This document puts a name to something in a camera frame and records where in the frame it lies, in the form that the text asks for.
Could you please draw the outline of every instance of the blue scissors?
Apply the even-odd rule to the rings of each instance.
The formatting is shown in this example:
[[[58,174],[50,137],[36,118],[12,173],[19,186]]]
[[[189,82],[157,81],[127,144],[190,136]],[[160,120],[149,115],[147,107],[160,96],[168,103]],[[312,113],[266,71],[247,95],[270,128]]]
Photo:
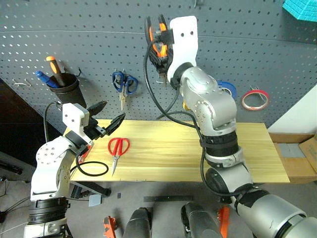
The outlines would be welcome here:
[[[126,97],[134,94],[138,89],[139,81],[131,75],[125,75],[123,72],[116,70],[112,73],[112,84],[120,93],[121,110],[123,110]]]

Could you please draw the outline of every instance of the wooden table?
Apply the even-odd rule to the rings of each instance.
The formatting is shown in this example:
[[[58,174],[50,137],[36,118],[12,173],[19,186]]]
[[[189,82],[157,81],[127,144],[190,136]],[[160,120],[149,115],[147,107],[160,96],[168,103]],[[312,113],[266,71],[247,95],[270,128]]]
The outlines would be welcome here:
[[[99,119],[99,126],[110,120]],[[263,123],[237,123],[239,145],[254,182],[289,182],[283,164]],[[113,137],[126,137],[130,149],[120,157],[111,176],[112,156],[107,145]],[[111,135],[99,138],[85,161],[101,161],[109,172],[88,177],[76,170],[72,181],[201,181],[202,148],[196,130],[171,121],[125,120]],[[88,173],[104,171],[98,164],[83,165]]]

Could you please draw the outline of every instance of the gray floor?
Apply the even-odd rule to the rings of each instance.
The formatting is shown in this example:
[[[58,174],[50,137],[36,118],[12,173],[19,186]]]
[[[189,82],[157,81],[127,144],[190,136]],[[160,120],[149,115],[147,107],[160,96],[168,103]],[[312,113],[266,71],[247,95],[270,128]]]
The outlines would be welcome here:
[[[111,187],[112,195],[104,198],[96,207],[88,207],[87,201],[71,200],[67,211],[68,224],[75,238],[103,237],[103,218],[110,215],[118,221],[117,238],[123,235],[132,212],[138,207],[153,208],[153,238],[183,238],[183,227],[180,220],[180,208],[185,202],[144,203],[144,196],[193,195],[194,200],[210,212],[216,221],[219,208],[214,196],[210,195],[201,183],[165,183],[165,182],[104,182],[103,187]],[[309,184],[265,184],[265,189],[292,202],[303,209],[309,216],[317,217],[317,186]],[[4,192],[4,183],[0,185],[0,194]],[[30,184],[21,181],[8,182],[7,195],[0,198],[0,210],[29,195]],[[0,232],[27,221],[27,204],[8,214],[5,223],[0,224]],[[1,238],[23,237],[20,226],[2,235]],[[230,214],[229,238],[252,238],[251,231],[233,210]]]

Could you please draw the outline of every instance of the red scissors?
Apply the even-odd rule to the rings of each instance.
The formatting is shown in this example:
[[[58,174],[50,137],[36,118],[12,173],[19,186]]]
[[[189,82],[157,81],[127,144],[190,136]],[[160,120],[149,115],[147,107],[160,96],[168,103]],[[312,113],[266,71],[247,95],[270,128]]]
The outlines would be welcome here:
[[[116,140],[116,143],[115,143],[114,149],[113,149],[113,151],[111,151],[111,143],[113,141],[115,141],[115,140]],[[128,146],[127,146],[127,148],[124,151],[122,151],[123,141],[126,141],[128,143]],[[129,142],[129,140],[127,138],[118,138],[118,137],[116,137],[116,138],[112,138],[109,141],[109,143],[108,143],[108,151],[112,155],[112,158],[113,158],[112,176],[113,176],[113,173],[115,171],[115,167],[117,166],[118,159],[120,158],[121,155],[123,155],[125,152],[128,151],[129,147],[130,147],[130,142]]]

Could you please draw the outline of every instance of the black tool holder cup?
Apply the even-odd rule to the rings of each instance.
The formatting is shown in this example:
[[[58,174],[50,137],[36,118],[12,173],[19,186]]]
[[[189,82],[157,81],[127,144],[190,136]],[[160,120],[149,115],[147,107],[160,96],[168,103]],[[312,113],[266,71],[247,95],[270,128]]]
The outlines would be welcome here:
[[[50,88],[52,92],[58,96],[61,102],[64,103],[78,103],[84,108],[87,107],[83,94],[79,88],[79,81],[74,74],[62,73],[63,81],[66,83],[66,86],[63,88]],[[56,82],[54,76],[50,77],[51,80]]]

